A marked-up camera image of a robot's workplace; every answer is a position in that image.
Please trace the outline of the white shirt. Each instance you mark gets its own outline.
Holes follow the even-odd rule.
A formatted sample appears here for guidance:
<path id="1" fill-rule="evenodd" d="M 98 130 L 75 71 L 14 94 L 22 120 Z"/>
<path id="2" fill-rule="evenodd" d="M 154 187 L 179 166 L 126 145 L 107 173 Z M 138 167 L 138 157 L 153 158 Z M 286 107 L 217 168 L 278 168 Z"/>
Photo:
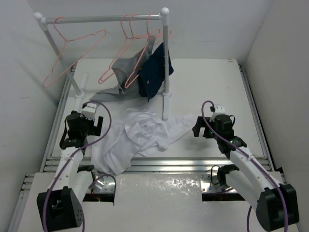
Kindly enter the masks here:
<path id="1" fill-rule="evenodd" d="M 107 135 L 92 145 L 91 163 L 101 172 L 119 175 L 140 155 L 149 157 L 165 151 L 185 136 L 194 125 L 192 114 L 159 119 L 154 112 L 140 108 L 124 111 Z"/>

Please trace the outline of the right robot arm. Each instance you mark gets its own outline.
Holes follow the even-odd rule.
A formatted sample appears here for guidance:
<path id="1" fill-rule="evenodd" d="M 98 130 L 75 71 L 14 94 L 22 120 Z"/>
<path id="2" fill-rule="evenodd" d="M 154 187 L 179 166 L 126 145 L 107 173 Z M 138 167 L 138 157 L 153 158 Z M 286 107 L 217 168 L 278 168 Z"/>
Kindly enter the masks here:
<path id="1" fill-rule="evenodd" d="M 203 137 L 215 139 L 220 152 L 232 162 L 218 169 L 219 185 L 235 189 L 254 209 L 265 231 L 287 231 L 289 225 L 299 222 L 296 190 L 271 176 L 257 161 L 247 144 L 234 134 L 230 116 L 199 116 L 192 128 L 195 137 L 201 128 L 205 129 Z"/>

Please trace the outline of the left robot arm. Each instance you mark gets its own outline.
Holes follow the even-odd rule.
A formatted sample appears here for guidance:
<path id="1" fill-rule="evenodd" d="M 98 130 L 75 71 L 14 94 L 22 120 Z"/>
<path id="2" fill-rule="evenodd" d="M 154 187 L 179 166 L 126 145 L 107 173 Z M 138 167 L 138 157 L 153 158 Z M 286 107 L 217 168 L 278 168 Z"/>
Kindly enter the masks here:
<path id="1" fill-rule="evenodd" d="M 55 232 L 80 227 L 84 218 L 82 201 L 94 181 L 93 165 L 80 167 L 88 136 L 101 135 L 103 117 L 87 118 L 72 111 L 64 120 L 64 132 L 59 142 L 60 162 L 47 191 L 37 196 L 43 230 Z"/>

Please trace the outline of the grey shirt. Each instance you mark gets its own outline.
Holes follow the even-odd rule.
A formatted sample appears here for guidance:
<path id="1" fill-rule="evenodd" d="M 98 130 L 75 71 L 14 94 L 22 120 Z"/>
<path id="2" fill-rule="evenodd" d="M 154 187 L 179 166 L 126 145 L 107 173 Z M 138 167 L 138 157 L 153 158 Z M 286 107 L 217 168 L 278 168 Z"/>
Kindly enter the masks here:
<path id="1" fill-rule="evenodd" d="M 118 84 L 115 87 L 100 90 L 91 97 L 90 100 L 98 102 L 118 102 L 138 98 L 140 95 L 138 93 L 137 81 L 134 81 L 128 88 L 125 88 L 125 82 L 130 75 L 132 75 L 131 78 L 136 77 L 137 71 L 139 71 L 143 64 L 149 59 L 155 40 L 156 38 L 151 36 L 146 48 L 140 50 L 131 58 L 117 58 L 112 65 L 112 70 L 115 72 Z"/>

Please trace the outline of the pink hanger left of trio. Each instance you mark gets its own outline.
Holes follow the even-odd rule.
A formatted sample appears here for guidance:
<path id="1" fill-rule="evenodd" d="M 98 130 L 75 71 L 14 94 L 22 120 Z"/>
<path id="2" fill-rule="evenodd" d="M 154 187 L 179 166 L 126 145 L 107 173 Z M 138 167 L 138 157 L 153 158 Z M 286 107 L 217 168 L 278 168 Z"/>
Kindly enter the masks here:
<path id="1" fill-rule="evenodd" d="M 121 20 L 120 20 L 120 26 L 121 26 L 121 29 L 123 31 L 123 34 L 125 36 L 125 41 L 124 43 L 122 44 L 122 46 L 120 47 L 120 49 L 118 50 L 118 52 L 116 53 L 115 57 L 112 59 L 111 63 L 109 64 L 109 67 L 108 69 L 101 75 L 101 77 L 98 79 L 98 83 L 99 84 L 103 84 L 106 80 L 108 80 L 113 74 L 107 76 L 107 73 L 112 70 L 112 65 L 114 64 L 114 62 L 116 61 L 117 58 L 120 58 L 124 52 L 127 51 L 127 49 L 131 46 L 131 44 L 133 43 L 134 39 L 132 38 L 132 35 L 129 36 L 127 35 L 126 31 L 125 31 L 125 28 L 123 26 L 123 21 L 124 19 L 129 16 L 129 20 L 131 18 L 131 14 L 124 14 L 122 17 L 121 17 Z"/>

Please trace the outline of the pink hanger of trio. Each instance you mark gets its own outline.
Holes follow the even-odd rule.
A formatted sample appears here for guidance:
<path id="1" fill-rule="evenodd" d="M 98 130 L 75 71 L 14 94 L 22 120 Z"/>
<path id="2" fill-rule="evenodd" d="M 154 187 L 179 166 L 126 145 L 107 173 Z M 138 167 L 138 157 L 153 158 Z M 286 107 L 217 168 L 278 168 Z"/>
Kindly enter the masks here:
<path id="1" fill-rule="evenodd" d="M 121 20 L 120 20 L 120 26 L 121 26 L 121 29 L 123 31 L 123 34 L 125 36 L 125 41 L 124 43 L 122 44 L 122 46 L 120 47 L 120 49 L 118 50 L 118 52 L 116 53 L 115 57 L 112 59 L 111 63 L 109 64 L 109 67 L 108 69 L 101 75 L 101 77 L 98 79 L 98 83 L 99 84 L 103 84 L 106 80 L 108 80 L 113 74 L 107 76 L 107 73 L 112 70 L 112 65 L 114 64 L 114 62 L 116 61 L 117 58 L 120 58 L 124 52 L 127 51 L 127 49 L 131 46 L 131 44 L 133 43 L 134 39 L 132 38 L 132 35 L 129 36 L 127 35 L 126 31 L 125 31 L 125 28 L 123 26 L 123 21 L 124 19 L 129 16 L 129 20 L 131 18 L 131 14 L 124 14 L 122 17 L 121 17 Z"/>
<path id="2" fill-rule="evenodd" d="M 129 20 L 129 26 L 130 26 L 130 31 L 131 31 L 131 35 L 132 35 L 132 38 L 134 40 L 136 39 L 142 39 L 142 38 L 147 38 L 147 42 L 146 42 L 146 45 L 145 47 L 142 49 L 142 53 L 139 55 L 139 58 L 137 60 L 137 63 L 134 67 L 134 70 L 133 72 L 130 74 L 130 76 L 127 78 L 126 82 L 125 82 L 125 88 L 128 89 L 132 84 L 133 82 L 138 78 L 138 74 L 133 78 L 133 74 L 138 70 L 138 65 L 140 64 L 140 61 L 141 61 L 141 58 L 143 56 L 143 54 L 145 53 L 146 51 L 146 48 L 149 44 L 149 41 L 150 39 L 153 37 L 153 38 L 157 38 L 157 37 L 160 37 L 161 36 L 161 30 L 160 29 L 156 29 L 156 30 L 153 30 L 153 31 L 149 31 L 149 20 L 150 20 L 150 17 L 152 15 L 154 15 L 154 13 L 149 13 L 147 18 L 146 18 L 146 33 L 144 34 L 140 34 L 140 35 L 137 35 L 135 36 L 134 32 L 133 32 L 133 28 L 132 28 L 132 25 L 131 25 L 131 20 L 137 16 L 138 14 L 133 14 Z"/>

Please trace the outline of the pink hanger middle of trio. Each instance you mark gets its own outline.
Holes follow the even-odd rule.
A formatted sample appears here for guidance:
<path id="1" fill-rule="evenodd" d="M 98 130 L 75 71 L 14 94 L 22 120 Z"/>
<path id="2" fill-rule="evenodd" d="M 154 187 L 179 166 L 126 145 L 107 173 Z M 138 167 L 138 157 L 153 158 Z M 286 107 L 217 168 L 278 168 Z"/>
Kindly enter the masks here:
<path id="1" fill-rule="evenodd" d="M 127 78 L 126 82 L 125 82 L 125 88 L 128 89 L 132 84 L 133 82 L 138 78 L 138 74 L 133 78 L 133 74 L 138 70 L 138 65 L 140 64 L 140 61 L 141 61 L 141 58 L 143 56 L 143 54 L 145 53 L 146 51 L 146 48 L 149 44 L 149 41 L 150 39 L 153 37 L 153 38 L 157 38 L 157 37 L 160 37 L 161 36 L 161 30 L 160 29 L 156 29 L 156 30 L 153 30 L 153 31 L 149 31 L 149 20 L 150 20 L 150 17 L 152 15 L 154 15 L 154 13 L 149 13 L 147 18 L 146 18 L 146 33 L 144 34 L 140 34 L 140 35 L 137 35 L 135 36 L 134 32 L 133 32 L 133 28 L 132 28 L 132 25 L 131 25 L 131 20 L 137 16 L 138 14 L 133 14 L 129 20 L 129 26 L 130 26 L 130 31 L 131 31 L 131 35 L 132 35 L 132 38 L 134 40 L 136 39 L 142 39 L 142 38 L 147 38 L 147 42 L 146 42 L 146 45 L 145 47 L 142 49 L 142 53 L 139 55 L 139 58 L 137 60 L 137 63 L 134 67 L 134 70 L 133 72 L 130 74 L 130 76 Z"/>

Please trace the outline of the pink hanger with navy garment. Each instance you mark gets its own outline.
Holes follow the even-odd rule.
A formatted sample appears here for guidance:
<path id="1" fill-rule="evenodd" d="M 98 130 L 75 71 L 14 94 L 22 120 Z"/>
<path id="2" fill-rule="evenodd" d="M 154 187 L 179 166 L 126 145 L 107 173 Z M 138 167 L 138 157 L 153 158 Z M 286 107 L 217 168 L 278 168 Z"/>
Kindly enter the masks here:
<path id="1" fill-rule="evenodd" d="M 169 36 L 171 34 L 171 32 L 169 30 L 169 13 L 166 13 L 166 12 L 160 13 L 159 19 L 162 22 L 162 29 L 163 29 L 162 32 L 159 28 L 152 29 L 152 27 L 150 26 L 149 22 L 150 22 L 152 15 L 153 15 L 153 13 L 150 13 L 147 16 L 147 20 L 146 20 L 147 44 L 150 42 L 150 40 L 152 38 L 162 37 L 161 41 L 164 43 L 164 45 L 167 45 L 168 41 L 169 41 Z"/>

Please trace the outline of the navy denim garment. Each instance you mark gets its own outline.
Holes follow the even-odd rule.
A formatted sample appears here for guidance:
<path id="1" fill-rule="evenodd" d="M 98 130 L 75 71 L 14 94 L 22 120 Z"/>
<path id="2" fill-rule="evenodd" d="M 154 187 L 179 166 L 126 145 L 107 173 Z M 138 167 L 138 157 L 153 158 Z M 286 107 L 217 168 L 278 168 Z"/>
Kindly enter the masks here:
<path id="1" fill-rule="evenodd" d="M 159 91 L 165 80 L 164 43 L 150 55 L 138 71 L 138 90 L 149 102 Z"/>

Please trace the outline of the white foam board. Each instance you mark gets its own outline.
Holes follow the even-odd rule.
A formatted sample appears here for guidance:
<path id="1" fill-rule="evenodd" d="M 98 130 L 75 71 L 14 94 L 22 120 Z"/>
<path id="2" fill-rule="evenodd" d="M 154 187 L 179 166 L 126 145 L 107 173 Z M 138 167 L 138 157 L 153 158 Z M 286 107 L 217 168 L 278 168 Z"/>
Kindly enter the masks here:
<path id="1" fill-rule="evenodd" d="M 85 232 L 260 232 L 245 201 L 204 202 L 200 175 L 122 174 L 113 203 L 83 203 Z"/>

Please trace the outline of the white clothes rack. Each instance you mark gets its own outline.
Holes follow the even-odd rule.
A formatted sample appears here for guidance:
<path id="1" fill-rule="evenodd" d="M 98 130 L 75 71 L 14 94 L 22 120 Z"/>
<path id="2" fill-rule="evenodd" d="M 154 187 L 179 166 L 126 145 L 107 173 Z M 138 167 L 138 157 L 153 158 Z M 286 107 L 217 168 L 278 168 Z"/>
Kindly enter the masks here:
<path id="1" fill-rule="evenodd" d="M 58 31 L 59 35 L 63 38 L 64 40 L 64 46 L 61 51 L 59 51 L 52 35 L 50 34 L 48 30 L 48 25 L 49 24 L 72 24 L 72 23 L 95 23 L 95 22 L 120 22 L 122 24 L 123 21 L 147 21 L 147 26 L 148 26 L 148 21 L 149 20 L 160 20 L 162 21 L 162 29 L 163 29 L 163 45 L 164 45 L 164 71 L 165 71 L 165 83 L 164 83 L 164 88 L 162 92 L 163 96 L 163 111 L 162 111 L 162 119 L 164 121 L 167 121 L 169 118 L 169 108 L 170 108 L 170 96 L 171 96 L 171 91 L 169 88 L 169 9 L 167 7 L 163 7 L 161 9 L 161 12 L 159 14 L 152 14 L 150 13 L 148 16 L 147 15 L 140 15 L 140 14 L 132 14 L 132 15 L 123 15 L 123 16 L 116 16 L 116 15 L 107 15 L 107 16 L 82 16 L 82 17 L 58 17 L 58 18 L 46 18 L 43 17 L 43 15 L 39 12 L 36 12 L 33 14 L 34 19 L 37 21 L 39 27 L 45 34 L 49 44 L 51 45 L 54 53 L 57 56 L 57 59 L 51 69 L 51 73 L 47 75 L 45 80 L 43 81 L 43 88 L 48 88 L 51 86 L 55 81 L 57 81 L 62 75 L 70 71 L 71 67 L 77 63 L 78 60 L 80 60 L 84 55 L 86 55 L 92 48 L 95 47 L 97 43 L 99 43 L 107 34 L 107 31 L 105 29 L 99 30 L 96 33 L 90 33 L 85 36 L 72 39 L 72 40 L 67 40 L 61 32 Z M 66 47 L 66 44 L 68 42 L 72 41 L 77 41 L 83 38 L 86 38 L 88 36 L 95 36 L 96 34 L 100 32 L 105 32 L 105 34 L 96 42 L 94 45 L 92 45 L 79 59 L 77 59 L 76 62 L 74 62 L 71 66 L 67 66 L 65 61 L 63 60 L 62 53 Z M 48 80 L 48 78 L 53 74 L 54 68 L 57 65 L 57 62 L 60 61 L 62 67 L 65 69 L 62 74 L 60 74 L 59 77 L 57 77 L 54 81 L 52 81 L 50 84 L 45 85 L 45 82 Z M 75 79 L 73 78 L 72 74 L 67 74 L 70 83 L 72 84 L 77 98 L 81 98 L 84 95 L 84 92 L 81 91 L 80 87 L 76 84 Z"/>

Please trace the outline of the aluminium rail frame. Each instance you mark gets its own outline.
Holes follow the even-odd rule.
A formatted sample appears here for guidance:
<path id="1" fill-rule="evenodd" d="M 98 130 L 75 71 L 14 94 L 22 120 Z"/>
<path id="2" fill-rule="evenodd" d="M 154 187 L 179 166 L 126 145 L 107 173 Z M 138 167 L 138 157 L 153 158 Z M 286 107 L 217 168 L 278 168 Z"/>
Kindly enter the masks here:
<path id="1" fill-rule="evenodd" d="M 236 117 L 234 128 L 247 143 L 262 166 L 273 170 L 261 125 L 254 108 L 251 91 L 243 67 L 235 59 L 174 59 L 171 76 L 170 114 L 201 114 L 201 105 L 211 99 L 223 105 Z M 63 132 L 63 119 L 72 108 L 72 87 L 66 81 L 52 127 L 47 149 L 36 174 L 27 174 L 21 188 L 12 232 L 40 232 L 42 225 L 36 206 L 36 194 L 47 186 L 59 164 L 59 146 Z M 229 160 L 219 152 L 217 143 L 202 137 L 186 134 L 164 152 L 149 157 L 137 156 L 122 174 L 197 174 L 200 180 Z"/>

